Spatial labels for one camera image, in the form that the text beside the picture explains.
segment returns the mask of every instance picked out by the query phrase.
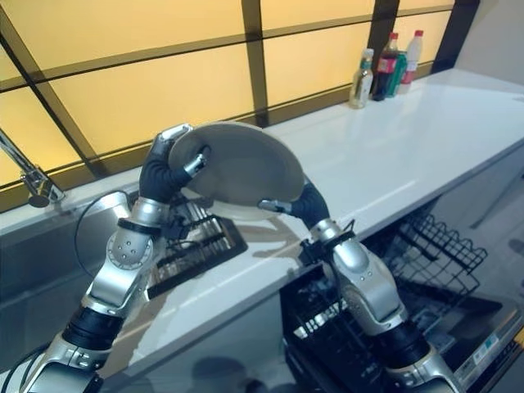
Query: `black wire rack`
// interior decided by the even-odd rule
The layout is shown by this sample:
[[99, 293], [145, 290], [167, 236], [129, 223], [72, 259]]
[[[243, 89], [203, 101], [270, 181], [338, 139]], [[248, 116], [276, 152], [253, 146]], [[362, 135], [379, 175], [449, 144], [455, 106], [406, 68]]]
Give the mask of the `black wire rack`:
[[[473, 271], [487, 257], [485, 249], [462, 239], [424, 210], [366, 239], [364, 245], [385, 261], [412, 320], [427, 337], [479, 286]], [[322, 374], [315, 380], [330, 381], [330, 387], [322, 386], [320, 391], [395, 391], [370, 352], [372, 343], [337, 293], [319, 267], [281, 290], [288, 356], [307, 358], [313, 366], [306, 367], [306, 374]]]
[[181, 194], [170, 202], [174, 223], [165, 254], [151, 272], [150, 299], [190, 280], [247, 250], [247, 244], [230, 219], [210, 214]]
[[[479, 287], [474, 270], [487, 251], [461, 238], [432, 215], [410, 215], [397, 225], [382, 260], [395, 277], [412, 319], [428, 332], [451, 309]], [[365, 242], [380, 249], [380, 234]]]

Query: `plate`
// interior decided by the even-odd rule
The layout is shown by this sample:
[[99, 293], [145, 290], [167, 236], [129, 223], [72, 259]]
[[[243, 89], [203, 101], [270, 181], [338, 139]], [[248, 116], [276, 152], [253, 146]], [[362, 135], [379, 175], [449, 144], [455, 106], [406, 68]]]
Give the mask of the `plate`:
[[284, 143], [259, 127], [233, 121], [196, 127], [173, 145], [169, 166], [184, 166], [204, 146], [211, 149], [207, 166], [187, 190], [203, 197], [212, 205], [210, 210], [218, 209], [217, 215], [265, 218], [271, 214], [256, 207], [261, 199], [295, 201], [302, 192], [300, 162]]

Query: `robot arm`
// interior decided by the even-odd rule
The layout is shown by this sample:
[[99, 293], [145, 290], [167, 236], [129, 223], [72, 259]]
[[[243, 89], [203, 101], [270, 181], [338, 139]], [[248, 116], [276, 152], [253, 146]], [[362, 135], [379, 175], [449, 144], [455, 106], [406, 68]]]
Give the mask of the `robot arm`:
[[97, 370], [145, 289], [162, 247], [160, 231], [167, 202], [206, 165], [206, 155], [201, 153], [183, 168], [169, 169], [167, 155], [174, 140], [191, 129], [182, 124], [157, 135], [142, 167], [140, 197], [130, 217], [119, 220], [107, 243], [104, 265], [21, 393], [92, 393], [102, 387]]
[[262, 200], [259, 208], [302, 219], [322, 247], [323, 259], [333, 266], [348, 310], [372, 338], [375, 355], [399, 386], [425, 391], [425, 386], [429, 390], [442, 382], [443, 391], [464, 392], [440, 354], [409, 320], [384, 262], [329, 218], [325, 200], [308, 179], [298, 201]]

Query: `frosted glass window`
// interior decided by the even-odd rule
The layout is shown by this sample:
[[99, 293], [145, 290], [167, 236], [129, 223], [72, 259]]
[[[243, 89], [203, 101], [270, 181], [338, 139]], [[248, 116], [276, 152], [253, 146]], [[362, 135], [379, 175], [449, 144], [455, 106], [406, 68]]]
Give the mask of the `frosted glass window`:
[[454, 3], [454, 0], [400, 0], [399, 11], [438, 6], [448, 6], [451, 9]]
[[243, 34], [240, 0], [1, 0], [41, 69]]
[[2, 80], [19, 77], [20, 72], [16, 69], [3, 47], [0, 47], [0, 86]]
[[406, 49], [416, 29], [424, 30], [420, 62], [435, 60], [444, 36], [451, 11], [402, 16], [396, 18], [395, 31], [399, 33], [399, 49]]
[[50, 82], [96, 153], [179, 123], [253, 111], [245, 44], [142, 61]]
[[261, 0], [262, 28], [372, 15], [374, 4], [374, 0]]
[[269, 105], [348, 84], [368, 44], [371, 23], [264, 40]]
[[[44, 170], [80, 160], [30, 88], [0, 94], [0, 125], [34, 164]], [[20, 170], [0, 155], [0, 184], [17, 180]]]

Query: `soda bottle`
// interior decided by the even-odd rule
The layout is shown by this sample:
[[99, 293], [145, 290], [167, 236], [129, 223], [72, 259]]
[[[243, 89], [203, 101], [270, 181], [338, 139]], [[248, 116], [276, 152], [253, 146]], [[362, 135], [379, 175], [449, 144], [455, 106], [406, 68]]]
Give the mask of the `soda bottle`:
[[390, 39], [378, 59], [377, 75], [375, 76], [376, 82], [373, 90], [373, 100], [375, 101], [382, 101], [386, 98], [387, 87], [395, 71], [396, 58], [399, 54], [396, 43], [398, 37], [398, 33], [390, 33]]

